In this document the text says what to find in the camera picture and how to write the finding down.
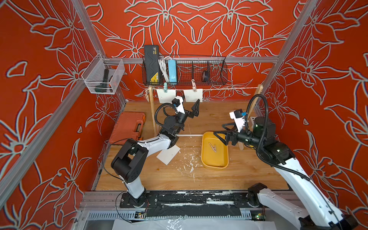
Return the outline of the white postcard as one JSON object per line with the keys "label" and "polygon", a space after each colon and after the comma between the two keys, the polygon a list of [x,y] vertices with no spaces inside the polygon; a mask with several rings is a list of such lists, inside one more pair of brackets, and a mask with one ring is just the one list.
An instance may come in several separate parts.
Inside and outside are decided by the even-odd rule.
{"label": "white postcard", "polygon": [[174,145],[173,147],[171,147],[169,149],[162,150],[157,155],[157,159],[159,159],[165,165],[168,165],[179,151],[180,151],[180,148],[178,146]]}
{"label": "white postcard", "polygon": [[156,90],[159,102],[162,104],[164,103],[172,103],[172,100],[176,97],[176,90],[164,90],[164,89],[157,89]]}
{"label": "white postcard", "polygon": [[183,90],[186,102],[203,102],[203,89]]}

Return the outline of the green clothespin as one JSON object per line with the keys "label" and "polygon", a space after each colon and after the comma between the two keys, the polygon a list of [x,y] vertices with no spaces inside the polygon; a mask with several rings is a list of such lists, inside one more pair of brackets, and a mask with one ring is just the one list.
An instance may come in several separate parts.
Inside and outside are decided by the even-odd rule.
{"label": "green clothespin", "polygon": [[164,91],[164,93],[168,92],[168,85],[167,85],[166,82],[163,84],[163,91]]}

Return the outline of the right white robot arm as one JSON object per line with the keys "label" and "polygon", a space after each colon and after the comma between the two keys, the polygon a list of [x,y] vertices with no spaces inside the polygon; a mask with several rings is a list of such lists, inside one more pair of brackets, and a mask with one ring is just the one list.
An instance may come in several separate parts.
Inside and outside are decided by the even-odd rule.
{"label": "right white robot arm", "polygon": [[261,161],[273,167],[287,182],[303,204],[302,207],[281,198],[266,185],[257,183],[248,188],[247,202],[252,207],[266,206],[288,220],[299,230],[353,230],[355,218],[343,214],[306,174],[290,148],[276,140],[276,125],[268,118],[256,117],[253,130],[247,129],[244,118],[235,118],[229,128],[215,131],[224,145],[242,143],[254,147]]}

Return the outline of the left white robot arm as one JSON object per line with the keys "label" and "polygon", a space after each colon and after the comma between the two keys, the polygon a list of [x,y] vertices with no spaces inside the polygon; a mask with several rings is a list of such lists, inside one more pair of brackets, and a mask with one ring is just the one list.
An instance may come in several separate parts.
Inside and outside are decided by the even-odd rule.
{"label": "left white robot arm", "polygon": [[127,193],[139,203],[145,199],[146,189],[140,175],[146,159],[159,151],[172,150],[186,120],[199,116],[200,99],[195,101],[190,111],[184,108],[183,103],[183,98],[177,96],[170,103],[160,104],[153,115],[153,121],[161,128],[157,136],[141,141],[127,139],[111,162],[111,168],[124,182]]}

